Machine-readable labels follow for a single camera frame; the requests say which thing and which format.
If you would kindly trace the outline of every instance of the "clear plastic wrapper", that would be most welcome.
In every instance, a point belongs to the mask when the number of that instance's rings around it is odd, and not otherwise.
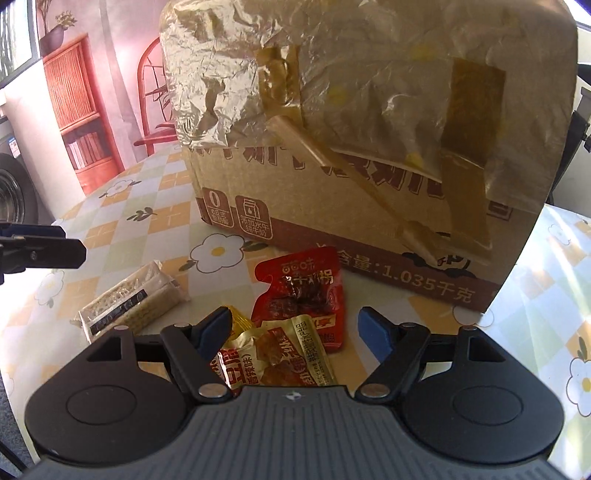
[[[506,73],[486,197],[538,213],[554,180],[577,69],[561,0],[171,0],[160,32],[193,151],[277,145],[265,121],[280,113],[335,151],[441,182],[461,59]]]
[[[78,312],[90,343],[117,325],[127,325],[139,333],[144,327],[189,299],[179,283],[152,261],[107,290]]]

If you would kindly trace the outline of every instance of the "black cable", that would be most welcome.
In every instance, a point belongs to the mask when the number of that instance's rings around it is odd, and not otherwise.
[[[12,480],[13,478],[16,478],[14,475],[11,475],[10,473],[8,473],[6,470],[2,470],[0,468],[0,480]]]
[[[8,459],[8,461],[11,462],[15,467],[17,467],[21,472],[24,472],[27,469],[27,466],[22,462],[22,460],[19,457],[17,457],[16,454],[10,448],[4,445],[1,440],[0,453],[3,454]]]

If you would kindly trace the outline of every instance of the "table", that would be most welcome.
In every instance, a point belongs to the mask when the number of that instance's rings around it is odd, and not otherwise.
[[[191,300],[147,333],[175,322],[197,323],[223,304],[248,315],[267,288],[256,281],[254,266],[282,253],[273,247],[242,252],[243,240],[201,220],[178,145],[123,172],[56,224],[85,243],[86,263],[78,270],[8,275],[0,287],[0,370],[33,457],[23,425],[25,405],[87,346],[82,330],[70,323],[81,307],[157,259]],[[204,249],[197,247],[205,242],[232,254],[202,258]],[[344,273],[344,285],[346,346],[331,357],[339,381],[355,388],[377,366],[357,334],[356,315],[364,305],[397,323],[422,323],[434,333],[457,333],[460,325],[478,324],[561,399],[566,422],[552,463],[576,480],[591,473],[591,220],[544,207],[514,270],[484,315],[350,272]]]

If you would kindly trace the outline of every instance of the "metal screw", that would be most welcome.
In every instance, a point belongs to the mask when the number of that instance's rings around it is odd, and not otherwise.
[[[390,393],[390,389],[381,383],[368,383],[361,387],[361,394],[367,398],[384,398]]]
[[[226,393],[228,388],[221,383],[206,383],[199,387],[199,395],[205,398],[222,398]]]

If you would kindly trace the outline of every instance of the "potted plant painting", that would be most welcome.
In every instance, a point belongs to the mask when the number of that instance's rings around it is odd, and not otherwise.
[[[57,25],[51,30],[47,27],[47,14],[51,0],[37,0],[37,10],[43,22],[44,36],[39,39],[39,50],[42,57],[49,55],[52,51],[57,50],[64,43],[64,32],[73,27],[76,19],[72,12],[66,10],[59,15],[56,15]]]

